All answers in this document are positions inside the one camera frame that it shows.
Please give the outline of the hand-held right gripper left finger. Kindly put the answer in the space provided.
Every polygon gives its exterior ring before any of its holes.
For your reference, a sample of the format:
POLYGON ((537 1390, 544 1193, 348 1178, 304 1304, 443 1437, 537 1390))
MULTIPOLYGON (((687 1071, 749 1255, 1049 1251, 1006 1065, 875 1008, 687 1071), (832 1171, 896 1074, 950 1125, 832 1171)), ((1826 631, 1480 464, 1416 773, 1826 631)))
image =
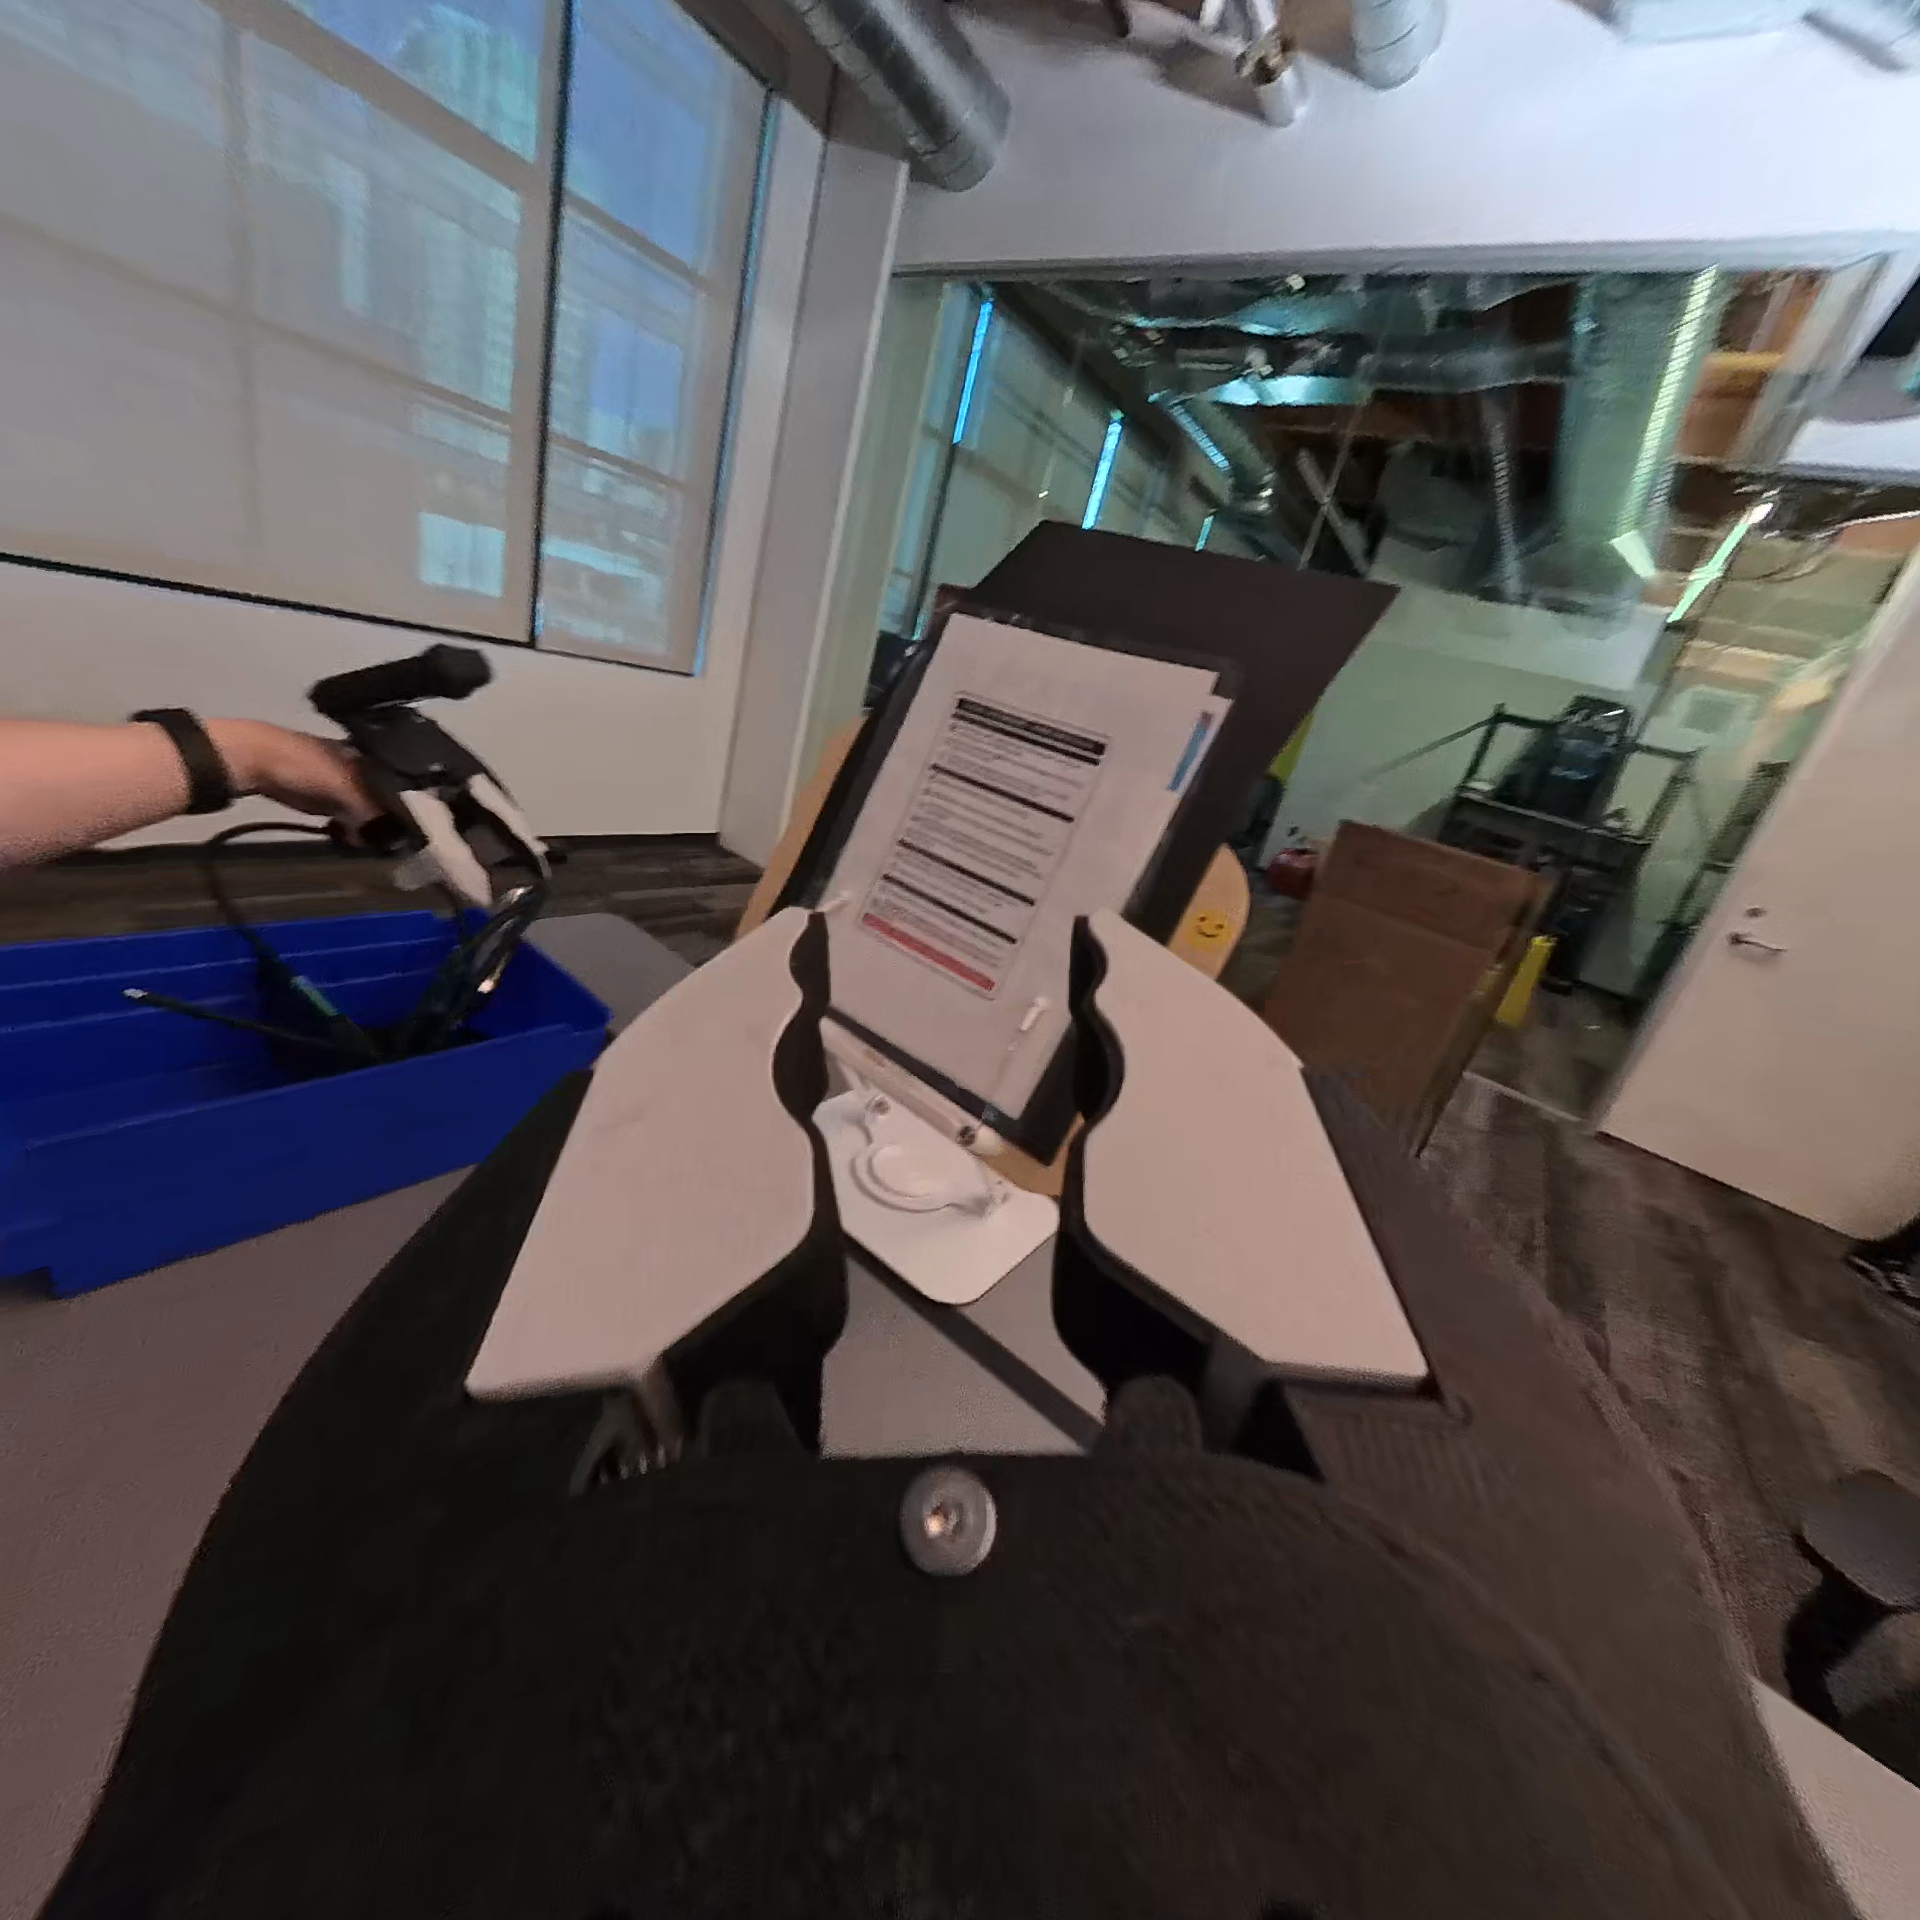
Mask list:
POLYGON ((785 904, 601 1051, 469 1363, 475 1399, 644 1384, 775 1279, 845 1255, 825 1106, 827 919, 785 904))

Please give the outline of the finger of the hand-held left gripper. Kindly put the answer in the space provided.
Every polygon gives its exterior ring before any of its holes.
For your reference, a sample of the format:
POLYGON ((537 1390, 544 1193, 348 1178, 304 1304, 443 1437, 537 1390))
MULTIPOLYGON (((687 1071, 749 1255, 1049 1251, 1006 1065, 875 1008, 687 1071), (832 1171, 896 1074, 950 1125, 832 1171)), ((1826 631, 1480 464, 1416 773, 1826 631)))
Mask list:
POLYGON ((411 849, 397 849, 397 891, 443 891, 456 904, 491 904, 491 868, 469 846, 469 831, 491 825, 483 788, 397 788, 397 818, 417 833, 411 849))
POLYGON ((553 871, 553 846, 483 770, 456 783, 454 831, 479 871, 553 871))

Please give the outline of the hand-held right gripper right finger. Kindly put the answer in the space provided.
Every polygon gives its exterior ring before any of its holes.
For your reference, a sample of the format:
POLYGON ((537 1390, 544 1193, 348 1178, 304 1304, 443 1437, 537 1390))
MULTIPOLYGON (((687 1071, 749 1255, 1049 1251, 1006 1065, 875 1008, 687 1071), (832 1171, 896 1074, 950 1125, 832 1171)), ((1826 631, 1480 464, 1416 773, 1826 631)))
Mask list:
POLYGON ((1073 1113, 1051 1237, 1071 1350, 1124 1338, 1276 1382, 1416 1390, 1431 1360, 1296 1051, 1117 910, 1073 919, 1073 1113))

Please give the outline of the blue plastic storage bin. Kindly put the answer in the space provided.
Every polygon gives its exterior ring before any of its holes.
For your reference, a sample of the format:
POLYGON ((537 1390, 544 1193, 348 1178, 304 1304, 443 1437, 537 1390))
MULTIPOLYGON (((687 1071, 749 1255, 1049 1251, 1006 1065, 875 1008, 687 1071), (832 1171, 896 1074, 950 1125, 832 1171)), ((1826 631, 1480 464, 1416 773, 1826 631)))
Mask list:
POLYGON ((159 1008, 276 1026, 230 927, 0 948, 0 1274, 77 1299, 469 1161, 609 1036, 609 1008, 518 948, 454 1049, 348 1071, 159 1008))

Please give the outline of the person's left forearm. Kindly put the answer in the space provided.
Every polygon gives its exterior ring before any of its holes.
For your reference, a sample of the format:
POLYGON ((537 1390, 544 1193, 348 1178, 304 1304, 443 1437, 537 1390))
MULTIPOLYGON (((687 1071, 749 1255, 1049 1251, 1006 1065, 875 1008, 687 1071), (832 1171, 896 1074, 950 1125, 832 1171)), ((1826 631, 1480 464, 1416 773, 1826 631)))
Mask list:
POLYGON ((0 868, 97 849, 130 831, 188 818, 173 746, 146 726, 0 726, 0 868))

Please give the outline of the person's left hand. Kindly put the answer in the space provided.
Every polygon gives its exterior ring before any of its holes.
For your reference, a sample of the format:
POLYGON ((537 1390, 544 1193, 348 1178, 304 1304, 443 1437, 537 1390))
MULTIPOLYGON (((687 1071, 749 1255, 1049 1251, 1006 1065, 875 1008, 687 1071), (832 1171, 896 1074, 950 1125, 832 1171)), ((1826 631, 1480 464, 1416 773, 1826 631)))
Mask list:
POLYGON ((348 744, 263 717, 216 717, 205 732, 216 732, 230 783, 242 795, 263 795, 300 818, 316 818, 339 846, 364 846, 364 831, 381 818, 381 800, 364 783, 364 761, 348 750, 348 744))

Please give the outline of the black wristband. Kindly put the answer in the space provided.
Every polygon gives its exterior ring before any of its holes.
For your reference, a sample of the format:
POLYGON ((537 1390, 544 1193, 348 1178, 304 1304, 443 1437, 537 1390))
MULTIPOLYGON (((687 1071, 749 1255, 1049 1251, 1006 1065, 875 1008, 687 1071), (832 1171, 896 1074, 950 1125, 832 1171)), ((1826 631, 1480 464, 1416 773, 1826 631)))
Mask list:
POLYGON ((173 756, 182 756, 182 777, 188 777, 188 818, 214 818, 232 808, 232 773, 230 756, 216 750, 214 732, 203 726, 203 713, 191 706, 130 706, 128 726, 146 726, 159 732, 173 756))

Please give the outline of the brown cardboard box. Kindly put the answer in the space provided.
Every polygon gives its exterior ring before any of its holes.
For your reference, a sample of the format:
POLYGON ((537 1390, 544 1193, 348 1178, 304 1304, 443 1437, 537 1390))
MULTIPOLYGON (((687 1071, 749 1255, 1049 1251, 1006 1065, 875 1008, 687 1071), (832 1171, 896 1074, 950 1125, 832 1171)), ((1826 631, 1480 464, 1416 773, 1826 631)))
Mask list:
POLYGON ((1548 877, 1423 833, 1340 825, 1258 1020, 1316 1074, 1340 1080, 1405 1150, 1423 1150, 1548 877))

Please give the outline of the window with roller blind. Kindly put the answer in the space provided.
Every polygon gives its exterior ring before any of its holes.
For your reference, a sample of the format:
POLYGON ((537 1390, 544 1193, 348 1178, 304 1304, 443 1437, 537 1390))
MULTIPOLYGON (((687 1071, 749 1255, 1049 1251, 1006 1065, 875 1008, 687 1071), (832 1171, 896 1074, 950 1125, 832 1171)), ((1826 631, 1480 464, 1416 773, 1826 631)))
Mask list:
POLYGON ((780 44, 8 0, 0 548, 700 678, 780 44))

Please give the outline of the instruction sheet sign stand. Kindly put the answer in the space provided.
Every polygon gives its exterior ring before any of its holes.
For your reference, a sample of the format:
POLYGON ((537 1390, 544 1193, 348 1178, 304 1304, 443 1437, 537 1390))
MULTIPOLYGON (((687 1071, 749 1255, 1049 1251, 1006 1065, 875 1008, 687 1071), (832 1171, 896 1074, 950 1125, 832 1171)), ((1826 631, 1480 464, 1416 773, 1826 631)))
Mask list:
POLYGON ((1071 948, 1138 904, 1238 673, 950 608, 853 800, 827 927, 827 1168, 845 1237, 962 1308, 1060 1204, 1006 1171, 1071 1065, 1071 948))

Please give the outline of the metal storage rack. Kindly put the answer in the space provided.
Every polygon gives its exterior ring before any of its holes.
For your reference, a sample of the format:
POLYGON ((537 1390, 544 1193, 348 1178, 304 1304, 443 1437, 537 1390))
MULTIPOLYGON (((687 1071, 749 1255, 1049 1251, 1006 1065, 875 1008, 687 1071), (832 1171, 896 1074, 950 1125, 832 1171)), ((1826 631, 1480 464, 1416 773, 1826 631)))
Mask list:
POLYGON ((1697 746, 1660 746, 1634 706, 1582 694, 1558 713, 1497 706, 1438 808, 1432 840, 1548 885, 1541 988, 1575 990, 1582 967, 1632 900, 1671 812, 1697 783, 1697 746))

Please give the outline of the white door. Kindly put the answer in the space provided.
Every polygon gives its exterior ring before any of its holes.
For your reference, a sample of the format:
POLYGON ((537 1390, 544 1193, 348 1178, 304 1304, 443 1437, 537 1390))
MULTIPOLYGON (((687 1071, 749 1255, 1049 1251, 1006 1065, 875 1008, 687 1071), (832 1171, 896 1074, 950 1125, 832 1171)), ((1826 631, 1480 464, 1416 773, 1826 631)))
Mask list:
POLYGON ((1915 1218, 1915 564, 1644 1020, 1591 1126, 1847 1237, 1915 1218))

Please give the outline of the black office chair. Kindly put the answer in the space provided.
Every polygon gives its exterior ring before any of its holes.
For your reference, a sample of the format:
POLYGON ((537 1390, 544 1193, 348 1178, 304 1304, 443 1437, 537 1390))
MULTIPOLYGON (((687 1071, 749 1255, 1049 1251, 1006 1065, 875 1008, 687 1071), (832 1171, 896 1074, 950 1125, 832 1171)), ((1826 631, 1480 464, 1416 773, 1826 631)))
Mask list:
POLYGON ((1847 1741, 1861 1710, 1831 1695, 1831 1680, 1885 1617, 1920 1608, 1920 1492, 1885 1472, 1844 1472, 1807 1507, 1792 1549, 1819 1587, 1784 1624, 1784 1692, 1847 1741))

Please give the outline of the silver spiral duct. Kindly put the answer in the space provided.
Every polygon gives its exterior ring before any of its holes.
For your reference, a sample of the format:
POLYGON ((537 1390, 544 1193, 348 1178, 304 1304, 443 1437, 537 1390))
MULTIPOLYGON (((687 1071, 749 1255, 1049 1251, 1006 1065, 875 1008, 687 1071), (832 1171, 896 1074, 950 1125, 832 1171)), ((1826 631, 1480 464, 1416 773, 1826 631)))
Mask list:
POLYGON ((962 196, 1011 136, 1011 94, 939 0, 792 0, 792 17, 902 136, 914 182, 962 196))

